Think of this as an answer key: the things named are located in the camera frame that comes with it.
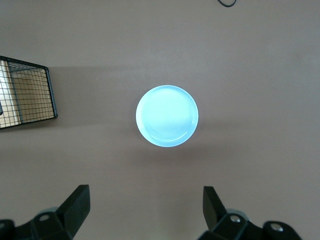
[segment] wire grid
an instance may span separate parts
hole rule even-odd
[[[47,69],[0,58],[0,129],[57,117]]]

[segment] round plate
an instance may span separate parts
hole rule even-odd
[[[150,143],[174,147],[187,141],[198,124],[194,99],[177,86],[157,86],[148,91],[136,108],[136,124]]]

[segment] light blue plate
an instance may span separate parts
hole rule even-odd
[[[196,102],[185,90],[163,85],[149,90],[136,108],[136,124],[150,143],[174,147],[195,132],[199,114]]]

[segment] plate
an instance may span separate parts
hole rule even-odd
[[[175,147],[195,132],[199,113],[189,93],[177,86],[162,85],[141,98],[135,119],[139,131],[150,143]]]

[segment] wire basket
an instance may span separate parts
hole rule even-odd
[[[48,68],[0,56],[0,129],[57,116]]]

